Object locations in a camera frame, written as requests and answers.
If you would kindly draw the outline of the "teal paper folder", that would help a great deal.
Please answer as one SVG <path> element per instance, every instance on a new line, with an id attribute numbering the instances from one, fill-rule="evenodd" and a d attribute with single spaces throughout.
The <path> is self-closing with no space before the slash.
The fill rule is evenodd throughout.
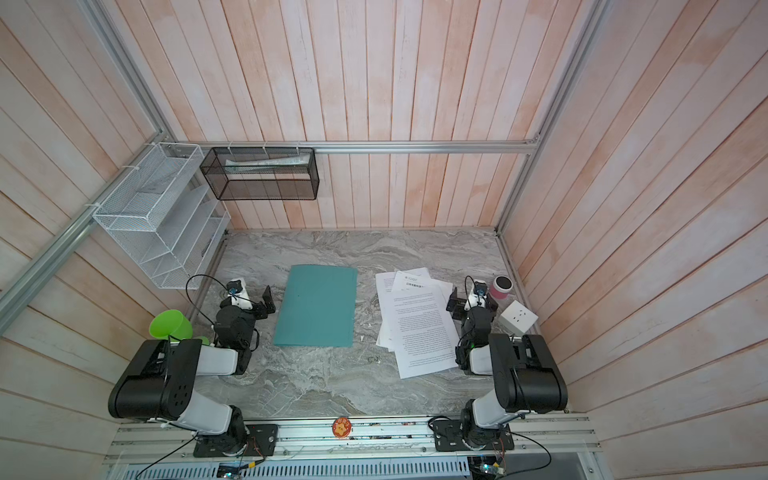
<path id="1" fill-rule="evenodd" d="M 294 265 L 278 310 L 274 344 L 352 346 L 357 277 L 350 267 Z"/>

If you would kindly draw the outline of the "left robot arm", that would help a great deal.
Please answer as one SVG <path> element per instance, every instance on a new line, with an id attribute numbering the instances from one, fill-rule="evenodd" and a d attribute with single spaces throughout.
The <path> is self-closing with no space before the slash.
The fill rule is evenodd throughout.
<path id="1" fill-rule="evenodd" d="M 199 457 L 238 456 L 254 446 L 238 407 L 195 390 L 200 377 L 244 374 L 260 342 L 256 322 L 276 312 L 270 287 L 259 301 L 249 298 L 242 279 L 228 282 L 225 292 L 213 322 L 212 344 L 193 336 L 190 321 L 179 310 L 155 317 L 152 338 L 140 346 L 111 391 L 112 417 L 193 431 Z"/>

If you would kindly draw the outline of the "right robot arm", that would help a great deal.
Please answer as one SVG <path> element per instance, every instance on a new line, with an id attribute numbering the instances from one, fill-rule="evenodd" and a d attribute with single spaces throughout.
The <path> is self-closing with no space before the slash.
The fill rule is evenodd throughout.
<path id="1" fill-rule="evenodd" d="M 537 320 L 532 311 L 512 302 L 501 313 L 501 323 L 510 332 L 494 333 L 498 303 L 482 282 L 475 282 L 464 297 L 453 291 L 446 310 L 461 322 L 456 364 L 467 374 L 490 376 L 493 388 L 467 402 L 460 419 L 448 422 L 458 432 L 444 433 L 444 438 L 470 449 L 505 448 L 513 444 L 510 422 L 566 408 L 566 383 L 546 341 L 527 332 Z"/>

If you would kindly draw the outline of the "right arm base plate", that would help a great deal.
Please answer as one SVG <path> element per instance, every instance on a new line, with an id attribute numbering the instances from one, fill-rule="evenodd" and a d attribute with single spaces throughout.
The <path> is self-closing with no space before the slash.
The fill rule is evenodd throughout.
<path id="1" fill-rule="evenodd" d="M 470 421 L 448 417 L 433 417 L 427 422 L 433 433 L 438 452 L 464 452 L 470 450 L 495 450 L 505 453 L 514 449 L 514 440 L 507 429 L 483 429 Z"/>

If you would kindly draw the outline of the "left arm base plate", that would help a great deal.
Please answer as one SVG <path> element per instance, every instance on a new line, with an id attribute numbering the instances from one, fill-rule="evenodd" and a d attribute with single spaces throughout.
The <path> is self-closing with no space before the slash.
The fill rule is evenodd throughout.
<path id="1" fill-rule="evenodd" d="M 196 441 L 194 458 L 219 458 L 274 454 L 278 438 L 277 424 L 244 424 L 220 435 L 203 435 Z"/>

